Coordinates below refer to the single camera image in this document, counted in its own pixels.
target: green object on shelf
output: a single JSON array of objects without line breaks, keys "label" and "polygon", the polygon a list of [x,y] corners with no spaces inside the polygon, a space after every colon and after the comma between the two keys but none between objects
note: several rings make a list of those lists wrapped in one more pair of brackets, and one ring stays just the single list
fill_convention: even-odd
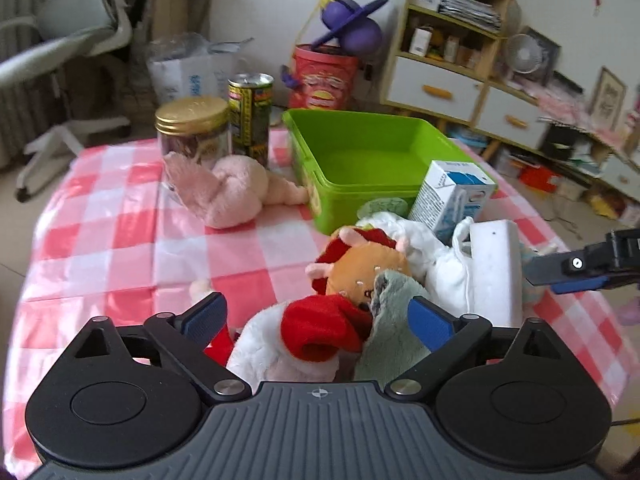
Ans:
[{"label": "green object on shelf", "polygon": [[327,235],[377,211],[407,215],[432,160],[471,162],[422,119],[301,108],[282,118],[296,176]]}]

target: purple ball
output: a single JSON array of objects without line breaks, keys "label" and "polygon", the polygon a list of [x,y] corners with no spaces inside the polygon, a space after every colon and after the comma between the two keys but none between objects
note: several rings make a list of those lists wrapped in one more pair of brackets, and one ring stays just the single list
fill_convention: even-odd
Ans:
[{"label": "purple ball", "polygon": [[340,47],[350,56],[369,56],[382,44],[382,30],[371,18],[357,20],[338,36]]},{"label": "purple ball", "polygon": [[326,4],[321,19],[327,28],[335,28],[351,16],[360,6],[353,0],[334,0]]}]

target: red and white tablecloth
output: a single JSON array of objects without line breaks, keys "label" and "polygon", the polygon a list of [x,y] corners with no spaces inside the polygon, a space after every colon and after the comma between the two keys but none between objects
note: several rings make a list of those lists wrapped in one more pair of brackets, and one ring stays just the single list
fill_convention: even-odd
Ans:
[{"label": "red and white tablecloth", "polygon": [[[285,131],[272,132],[270,156],[291,176],[287,141]],[[483,219],[513,219],[529,245],[565,248],[513,187],[478,163],[499,185]],[[190,283],[202,278],[226,296],[233,326],[313,292],[304,268],[326,237],[306,206],[268,207],[249,224],[216,231],[175,202],[161,179],[153,140],[85,150],[38,221],[4,386],[5,463],[19,478],[38,465],[24,426],[26,402],[89,318],[106,315],[126,325],[182,312],[190,306]],[[547,293],[535,315],[551,323],[614,404],[637,358],[603,296]]]}]

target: pink plush toy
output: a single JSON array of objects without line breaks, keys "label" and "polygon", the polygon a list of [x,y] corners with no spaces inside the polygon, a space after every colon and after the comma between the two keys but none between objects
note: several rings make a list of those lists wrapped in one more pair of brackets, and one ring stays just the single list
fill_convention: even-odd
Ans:
[{"label": "pink plush toy", "polygon": [[226,156],[209,171],[183,155],[169,153],[164,165],[185,207],[215,229],[248,222],[263,205],[304,204],[309,198],[304,187],[248,156]]}]

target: silver screw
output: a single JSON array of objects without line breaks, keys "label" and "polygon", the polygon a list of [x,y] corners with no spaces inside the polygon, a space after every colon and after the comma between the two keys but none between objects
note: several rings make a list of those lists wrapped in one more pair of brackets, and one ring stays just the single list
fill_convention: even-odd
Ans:
[{"label": "silver screw", "polygon": [[232,396],[244,392],[244,384],[237,379],[224,379],[214,384],[213,389],[219,395]]},{"label": "silver screw", "polygon": [[422,385],[413,379],[398,379],[391,383],[391,391],[396,395],[415,395],[421,389]]}]

